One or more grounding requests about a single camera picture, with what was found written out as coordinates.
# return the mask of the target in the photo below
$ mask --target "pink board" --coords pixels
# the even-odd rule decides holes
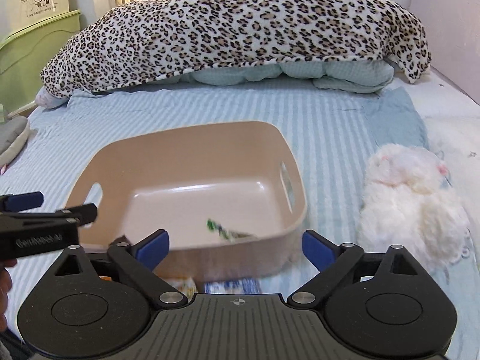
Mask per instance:
[[[480,0],[412,0],[432,65],[480,104]]]

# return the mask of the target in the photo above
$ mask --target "fluffy white fur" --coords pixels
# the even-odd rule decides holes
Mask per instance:
[[[442,188],[446,173],[426,149],[382,146],[365,174],[358,244],[371,252],[403,245],[429,272],[457,262],[469,220],[455,191]]]

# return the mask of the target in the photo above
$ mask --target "leopard print blanket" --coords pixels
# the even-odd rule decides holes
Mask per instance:
[[[133,0],[70,38],[41,78],[68,98],[207,68],[385,57],[411,83],[431,60],[422,24],[391,0]]]

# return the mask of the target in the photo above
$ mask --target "blue gripper pad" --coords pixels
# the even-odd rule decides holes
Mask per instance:
[[[309,231],[303,233],[301,247],[303,255],[320,272],[328,268],[337,259],[334,250],[320,242],[320,240],[318,240]]]
[[[41,192],[23,193],[22,195],[9,196],[4,205],[6,211],[20,212],[40,207],[43,204]]]
[[[132,255],[150,271],[167,256],[170,250],[169,233],[158,230],[132,247]]]

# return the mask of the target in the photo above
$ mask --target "human hand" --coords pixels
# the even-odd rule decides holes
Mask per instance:
[[[3,268],[0,270],[0,332],[4,332],[7,330],[7,318],[5,317],[5,312],[8,305],[7,292],[11,290],[11,277],[5,268],[11,268],[15,266],[17,264],[17,260],[9,259],[0,264],[3,265]]]

